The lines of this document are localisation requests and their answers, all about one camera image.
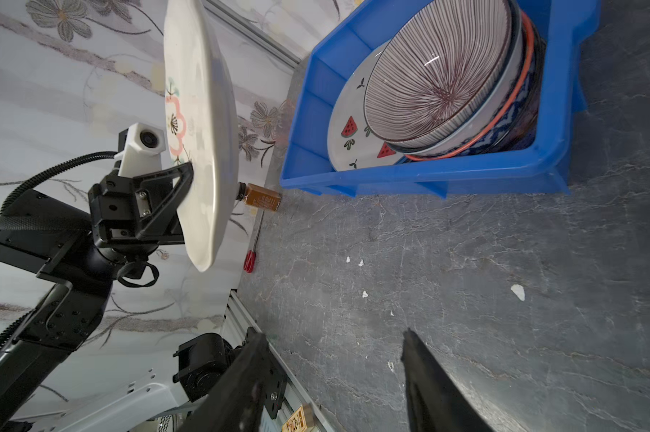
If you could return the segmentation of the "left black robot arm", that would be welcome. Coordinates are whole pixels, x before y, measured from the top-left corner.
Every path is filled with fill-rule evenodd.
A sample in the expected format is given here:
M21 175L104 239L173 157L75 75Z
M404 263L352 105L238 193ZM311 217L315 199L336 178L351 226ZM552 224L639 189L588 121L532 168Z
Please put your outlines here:
M114 284L141 288L149 257L181 245L177 209L193 166L134 177L116 167L89 191L82 212L38 191L70 169L109 158L96 152L51 167L18 185L0 210L0 263L51 283L30 311L0 334L0 429L46 378L100 325Z

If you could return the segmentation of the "watermelon pattern plate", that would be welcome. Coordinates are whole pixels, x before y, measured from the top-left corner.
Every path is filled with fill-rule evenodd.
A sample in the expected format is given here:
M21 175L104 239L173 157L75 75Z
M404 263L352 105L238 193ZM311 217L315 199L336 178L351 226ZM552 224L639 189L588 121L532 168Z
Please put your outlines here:
M364 118L364 94L368 78L386 45L384 43L354 71L335 103L328 125L328 156L335 171L386 167L407 161L376 137Z

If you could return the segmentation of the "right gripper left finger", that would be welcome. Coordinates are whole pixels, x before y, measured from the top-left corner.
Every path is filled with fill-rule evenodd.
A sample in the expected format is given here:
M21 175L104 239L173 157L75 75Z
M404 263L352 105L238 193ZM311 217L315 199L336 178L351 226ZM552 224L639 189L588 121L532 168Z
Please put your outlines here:
M175 381L190 401L204 399L180 430L258 431L269 383L269 355L265 335L252 327L235 348L216 333L180 346Z

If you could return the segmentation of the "cream bird pattern plate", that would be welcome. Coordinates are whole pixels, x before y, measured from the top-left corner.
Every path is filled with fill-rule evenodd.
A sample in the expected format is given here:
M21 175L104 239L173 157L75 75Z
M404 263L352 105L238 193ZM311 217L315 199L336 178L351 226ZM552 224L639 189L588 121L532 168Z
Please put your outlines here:
M189 259L204 272L218 257L238 194L233 84L200 1L170 1L164 28L166 135L193 181L177 213Z

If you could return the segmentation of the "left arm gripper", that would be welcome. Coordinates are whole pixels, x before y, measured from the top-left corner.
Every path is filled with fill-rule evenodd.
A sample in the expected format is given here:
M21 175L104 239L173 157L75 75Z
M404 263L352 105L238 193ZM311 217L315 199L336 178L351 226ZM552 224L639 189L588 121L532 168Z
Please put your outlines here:
M193 176L190 162L134 178L105 176L89 191L94 245L146 257L160 246L184 244L177 211Z

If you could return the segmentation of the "small wooden tag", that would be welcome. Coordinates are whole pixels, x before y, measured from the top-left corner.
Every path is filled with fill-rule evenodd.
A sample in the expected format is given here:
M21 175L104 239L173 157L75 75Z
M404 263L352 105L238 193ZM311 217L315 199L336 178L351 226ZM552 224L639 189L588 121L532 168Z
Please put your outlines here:
M310 404L303 404L283 424L281 432L311 432L316 421Z

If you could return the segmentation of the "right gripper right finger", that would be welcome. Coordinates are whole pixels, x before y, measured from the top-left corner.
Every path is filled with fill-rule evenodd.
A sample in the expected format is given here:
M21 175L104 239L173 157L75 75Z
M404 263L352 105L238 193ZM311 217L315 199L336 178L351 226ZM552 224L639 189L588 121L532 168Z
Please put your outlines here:
M402 363L411 431L490 431L420 337L403 333Z

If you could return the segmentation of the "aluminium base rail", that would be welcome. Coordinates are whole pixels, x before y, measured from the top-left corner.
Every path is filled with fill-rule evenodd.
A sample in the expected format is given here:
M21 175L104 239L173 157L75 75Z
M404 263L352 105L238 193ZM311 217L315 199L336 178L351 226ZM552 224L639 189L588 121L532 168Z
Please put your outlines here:
M13 422L24 431L132 431L186 413L184 431L279 431L302 413L308 431L335 430L234 294L228 313L227 337L245 331L243 346L229 352L222 335L210 334L154 361L134 356L139 372L127 383L80 401L34 403Z

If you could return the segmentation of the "red patterned bowl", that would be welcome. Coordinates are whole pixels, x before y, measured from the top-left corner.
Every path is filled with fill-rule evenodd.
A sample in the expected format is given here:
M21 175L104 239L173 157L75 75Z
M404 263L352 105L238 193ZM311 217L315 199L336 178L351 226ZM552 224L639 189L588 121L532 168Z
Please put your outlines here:
M525 13L520 13L521 36L517 38L498 84L468 121L438 144L408 154L414 162L466 156L485 150L505 138L526 104L537 68L537 32Z

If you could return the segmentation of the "brown spice jar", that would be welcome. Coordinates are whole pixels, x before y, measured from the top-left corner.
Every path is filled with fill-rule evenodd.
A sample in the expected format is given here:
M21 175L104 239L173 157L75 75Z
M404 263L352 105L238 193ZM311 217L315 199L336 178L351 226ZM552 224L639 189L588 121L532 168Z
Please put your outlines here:
M243 182L238 184L237 200L258 209L276 212L281 205L282 197L279 192L260 185Z

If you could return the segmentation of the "red handled scissors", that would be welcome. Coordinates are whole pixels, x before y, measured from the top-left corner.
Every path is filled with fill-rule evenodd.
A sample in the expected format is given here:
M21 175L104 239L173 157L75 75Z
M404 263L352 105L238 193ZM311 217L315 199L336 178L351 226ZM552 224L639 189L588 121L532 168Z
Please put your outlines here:
M262 230L262 224L265 216L265 211L260 210L257 215L257 221L256 221L256 232L253 235L249 248L247 251L246 258L244 260L244 265L243 265L243 270L247 274L251 274L254 271L255 264L256 264L256 245L258 243L260 233Z

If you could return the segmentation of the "blue plastic bin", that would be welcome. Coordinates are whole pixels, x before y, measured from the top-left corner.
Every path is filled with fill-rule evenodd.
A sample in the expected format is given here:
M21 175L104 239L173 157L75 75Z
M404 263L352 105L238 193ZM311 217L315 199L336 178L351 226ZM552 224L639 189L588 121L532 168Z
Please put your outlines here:
M573 114L586 107L579 81L580 45L600 24L599 1L522 1L546 38L535 141L517 151L388 167L335 171L327 132L335 102L359 64L393 37L423 1L365 1L309 58L296 104L280 185L350 197L369 194L567 193Z

